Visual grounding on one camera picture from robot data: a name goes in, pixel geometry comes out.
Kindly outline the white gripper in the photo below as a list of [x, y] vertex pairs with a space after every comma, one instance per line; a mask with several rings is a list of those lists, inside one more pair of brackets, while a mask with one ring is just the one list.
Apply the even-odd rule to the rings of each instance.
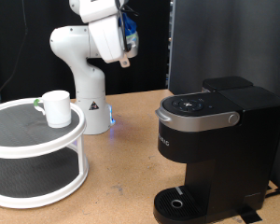
[[88, 24], [93, 41], [106, 63], [119, 61], [130, 66], [124, 56], [122, 34], [119, 32], [119, 10], [128, 0], [69, 0], [70, 8]]

